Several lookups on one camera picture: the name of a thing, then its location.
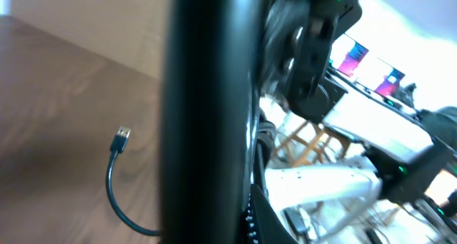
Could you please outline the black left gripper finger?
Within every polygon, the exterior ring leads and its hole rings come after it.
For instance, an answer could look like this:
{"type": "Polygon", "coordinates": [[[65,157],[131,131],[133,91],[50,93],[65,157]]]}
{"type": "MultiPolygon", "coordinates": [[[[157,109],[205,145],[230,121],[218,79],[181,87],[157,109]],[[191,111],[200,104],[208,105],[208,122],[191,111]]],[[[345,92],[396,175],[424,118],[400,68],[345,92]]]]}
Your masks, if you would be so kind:
{"type": "Polygon", "coordinates": [[[244,242],[248,244],[297,244],[283,227],[261,189],[251,184],[244,216],[244,242]]]}

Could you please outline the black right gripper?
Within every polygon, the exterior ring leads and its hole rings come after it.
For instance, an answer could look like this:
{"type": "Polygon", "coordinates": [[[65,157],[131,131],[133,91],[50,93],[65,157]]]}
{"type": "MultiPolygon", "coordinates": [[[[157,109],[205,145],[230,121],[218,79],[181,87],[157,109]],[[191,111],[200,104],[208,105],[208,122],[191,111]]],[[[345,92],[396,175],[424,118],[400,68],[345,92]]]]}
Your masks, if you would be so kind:
{"type": "Polygon", "coordinates": [[[269,0],[261,92],[322,121],[346,90],[327,77],[333,43],[362,15],[358,0],[269,0]]]}

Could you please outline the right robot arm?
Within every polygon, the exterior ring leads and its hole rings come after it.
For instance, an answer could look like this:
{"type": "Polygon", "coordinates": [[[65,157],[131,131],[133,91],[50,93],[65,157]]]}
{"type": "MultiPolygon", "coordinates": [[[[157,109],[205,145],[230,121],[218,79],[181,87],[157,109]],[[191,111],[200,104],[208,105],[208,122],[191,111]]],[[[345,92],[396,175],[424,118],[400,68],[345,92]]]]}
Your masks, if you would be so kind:
{"type": "MultiPolygon", "coordinates": [[[[328,58],[340,19],[358,19],[358,0],[268,0],[264,18],[262,90],[286,102],[304,119],[330,104],[326,80],[328,58]]],[[[455,153],[427,136],[418,149],[397,155],[370,142],[360,156],[264,173],[268,203],[280,211],[307,202],[334,198],[364,199],[366,206],[387,199],[396,204],[424,198],[427,187],[455,153]]]]}

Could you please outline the computer monitor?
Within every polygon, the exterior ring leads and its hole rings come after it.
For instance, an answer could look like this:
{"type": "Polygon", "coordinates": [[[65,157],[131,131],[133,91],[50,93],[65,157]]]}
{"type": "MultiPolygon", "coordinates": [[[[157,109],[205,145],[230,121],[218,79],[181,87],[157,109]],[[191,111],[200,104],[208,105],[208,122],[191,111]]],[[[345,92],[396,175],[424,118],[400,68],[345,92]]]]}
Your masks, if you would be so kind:
{"type": "Polygon", "coordinates": [[[331,66],[342,74],[352,77],[369,50],[347,34],[338,37],[329,57],[331,66]]]}
{"type": "Polygon", "coordinates": [[[356,82],[382,96],[390,96],[400,86],[405,74],[379,58],[363,60],[356,82]]]}

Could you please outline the wooden chair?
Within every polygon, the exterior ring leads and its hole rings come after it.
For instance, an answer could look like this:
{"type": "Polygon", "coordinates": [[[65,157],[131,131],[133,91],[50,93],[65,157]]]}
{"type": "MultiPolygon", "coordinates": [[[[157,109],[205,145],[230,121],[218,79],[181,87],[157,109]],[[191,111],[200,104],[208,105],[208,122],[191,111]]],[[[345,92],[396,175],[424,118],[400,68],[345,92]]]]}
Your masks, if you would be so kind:
{"type": "Polygon", "coordinates": [[[357,140],[353,136],[344,133],[342,130],[338,130],[335,127],[324,125],[318,126],[310,121],[304,121],[275,147],[271,154],[271,158],[278,158],[279,152],[284,149],[286,152],[286,162],[288,162],[292,168],[311,166],[317,163],[335,163],[337,161],[342,161],[346,157],[351,144],[356,142],[357,140]],[[310,141],[306,141],[299,136],[299,133],[308,125],[311,125],[315,132],[315,136],[310,141]],[[341,151],[339,154],[335,153],[335,158],[331,158],[326,152],[333,139],[337,140],[341,145],[341,151]],[[291,147],[292,143],[304,146],[304,150],[297,156],[293,154],[291,147]]]}

